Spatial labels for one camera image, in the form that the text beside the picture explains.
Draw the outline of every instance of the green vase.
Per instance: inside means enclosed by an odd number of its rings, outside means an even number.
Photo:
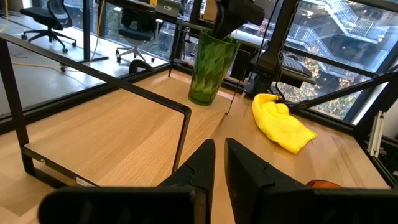
[[[189,99],[198,105],[210,105],[230,68],[239,42],[226,37],[218,40],[200,32],[198,53],[193,68]]]

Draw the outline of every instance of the yellow microfiber towel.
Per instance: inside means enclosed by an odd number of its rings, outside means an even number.
[[[317,134],[290,116],[285,104],[275,103],[273,100],[278,100],[278,96],[258,94],[254,97],[252,104],[254,119],[269,139],[296,154]]]

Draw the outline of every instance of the wooden tabletop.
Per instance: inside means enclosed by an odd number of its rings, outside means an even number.
[[[231,100],[211,106],[188,99],[190,85],[163,72],[136,85],[191,108],[182,164],[213,134]],[[156,186],[172,172],[183,115],[117,90],[37,124],[29,149],[98,185]]]
[[[229,115],[225,116],[231,92],[219,91],[209,110],[188,100],[189,86],[184,84],[189,81],[189,76],[179,72],[173,72],[172,79],[160,73],[138,85],[192,108],[181,163],[204,139],[215,140],[212,223],[234,223],[224,175],[225,138],[235,138],[303,184],[321,179],[344,187],[388,188],[352,136],[297,117],[318,137],[298,154],[292,154],[270,141],[256,126],[250,99],[238,96]],[[169,88],[169,82],[177,87]],[[29,147],[99,185],[158,184],[171,173],[178,138],[177,134],[171,138],[171,133],[179,131],[182,118],[178,118],[178,113],[168,113],[161,106],[141,102],[129,95],[118,90],[31,124],[28,127],[32,142]],[[150,108],[153,113],[146,114],[144,112],[148,110],[143,108]],[[159,139],[169,139],[170,142],[161,145]]]
[[[234,223],[224,171],[225,138],[234,138],[303,184],[320,179],[344,187],[389,188],[352,136],[296,116],[318,137],[295,155],[261,132],[255,124],[251,103],[247,98],[234,100],[229,115],[212,135],[216,144],[212,223]]]

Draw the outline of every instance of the office chair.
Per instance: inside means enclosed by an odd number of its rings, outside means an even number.
[[[131,43],[134,47],[118,47],[116,49],[116,56],[118,56],[118,62],[122,60],[121,56],[127,54],[134,54],[134,58],[137,55],[143,59],[145,62],[145,58],[142,56],[138,46],[143,46],[146,41],[151,41],[153,39],[157,40],[157,36],[159,35],[159,31],[162,28],[163,20],[153,18],[144,13],[138,13],[133,11],[128,11],[125,9],[116,8],[115,11],[119,12],[119,22],[118,29],[119,34],[125,37],[128,37],[129,43]],[[130,28],[131,24],[135,25],[136,28]],[[119,50],[126,50],[125,52],[119,54]],[[151,56],[152,62],[155,61],[155,55],[150,53],[146,53]]]
[[[62,44],[62,52],[67,53],[68,49],[65,47],[65,44],[59,39],[59,37],[64,37],[70,40],[73,40],[72,46],[76,47],[76,40],[60,34],[58,32],[52,31],[55,30],[63,30],[63,28],[68,28],[72,26],[72,20],[70,19],[69,13],[63,4],[64,0],[49,0],[47,2],[47,8],[43,9],[41,7],[32,7],[27,9],[21,9],[20,13],[23,15],[27,15],[32,17],[36,22],[47,26],[47,30],[29,30],[24,31],[24,34],[21,36],[22,40],[27,40],[26,34],[35,33],[37,34],[34,37],[31,37],[28,42],[32,40],[38,39],[39,37],[48,36],[49,42],[51,43],[53,40],[57,40]]]

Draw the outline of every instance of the sticker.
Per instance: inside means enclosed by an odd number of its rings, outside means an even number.
[[[76,182],[82,186],[85,187],[94,187],[94,185],[89,184],[87,181],[80,179],[79,177],[76,177]]]

